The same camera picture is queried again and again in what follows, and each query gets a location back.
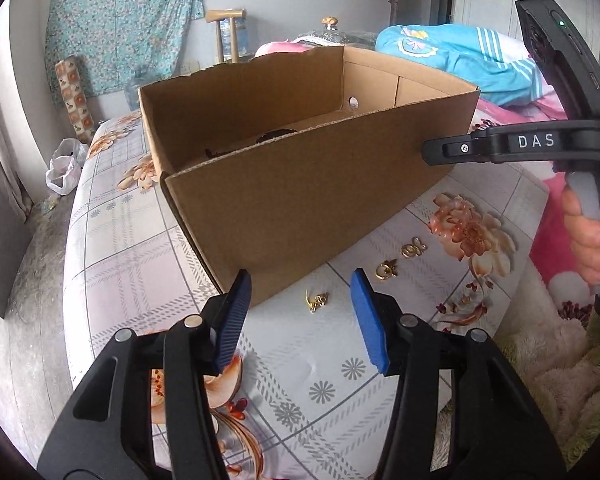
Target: silver bolt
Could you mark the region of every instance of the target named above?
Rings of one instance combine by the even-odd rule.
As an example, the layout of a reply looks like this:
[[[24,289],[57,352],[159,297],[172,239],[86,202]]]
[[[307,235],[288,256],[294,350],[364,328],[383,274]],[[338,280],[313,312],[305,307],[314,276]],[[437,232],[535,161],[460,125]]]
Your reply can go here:
[[[400,324],[405,328],[413,328],[418,324],[418,318],[413,314],[405,314],[400,316]]]
[[[202,316],[198,314],[192,314],[184,319],[184,326],[187,328],[195,328],[200,325],[202,325]]]
[[[477,343],[484,343],[487,341],[487,333],[481,328],[474,328],[471,330],[471,339]]]
[[[121,328],[116,332],[116,341],[119,343],[128,341],[134,333],[130,328]]]

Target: cardboard box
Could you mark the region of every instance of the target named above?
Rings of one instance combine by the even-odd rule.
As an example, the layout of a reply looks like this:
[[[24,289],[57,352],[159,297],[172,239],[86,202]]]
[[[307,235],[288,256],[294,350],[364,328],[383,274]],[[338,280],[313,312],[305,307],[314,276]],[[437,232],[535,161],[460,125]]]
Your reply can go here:
[[[447,174],[420,147],[465,134],[478,94],[439,70],[345,46],[217,65],[145,86],[140,103],[180,227],[220,291],[239,269],[251,273],[255,305]],[[281,128],[297,131],[256,143]]]

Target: human hand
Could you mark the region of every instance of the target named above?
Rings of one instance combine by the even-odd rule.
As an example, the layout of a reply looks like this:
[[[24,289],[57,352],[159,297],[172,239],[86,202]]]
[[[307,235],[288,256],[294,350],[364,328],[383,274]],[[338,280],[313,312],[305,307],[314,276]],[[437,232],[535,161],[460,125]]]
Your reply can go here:
[[[562,210],[576,270],[589,285],[600,285],[600,222],[582,216],[580,200],[568,186],[562,192]]]

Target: teal floral fabric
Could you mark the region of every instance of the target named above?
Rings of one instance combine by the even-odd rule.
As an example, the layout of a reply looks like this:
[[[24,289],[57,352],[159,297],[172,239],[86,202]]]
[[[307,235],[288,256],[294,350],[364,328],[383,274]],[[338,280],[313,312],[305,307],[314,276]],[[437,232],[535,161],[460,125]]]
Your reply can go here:
[[[173,75],[190,20],[202,0],[51,0],[46,24],[46,77],[62,103],[55,65],[76,56],[85,95],[122,90],[136,68]]]

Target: trash bag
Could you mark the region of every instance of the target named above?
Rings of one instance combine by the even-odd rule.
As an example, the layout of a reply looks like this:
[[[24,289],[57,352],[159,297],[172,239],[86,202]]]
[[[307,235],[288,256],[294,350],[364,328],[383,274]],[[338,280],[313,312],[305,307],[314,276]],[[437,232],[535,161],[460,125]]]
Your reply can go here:
[[[45,173],[46,186],[60,195],[68,195],[78,185],[81,173],[82,168],[75,157],[61,155],[52,158],[49,171]]]
[[[64,139],[58,149],[51,155],[51,160],[58,158],[59,156],[68,155],[72,156],[80,167],[84,166],[84,161],[87,160],[87,153],[89,147],[86,144],[81,143],[78,139]]]

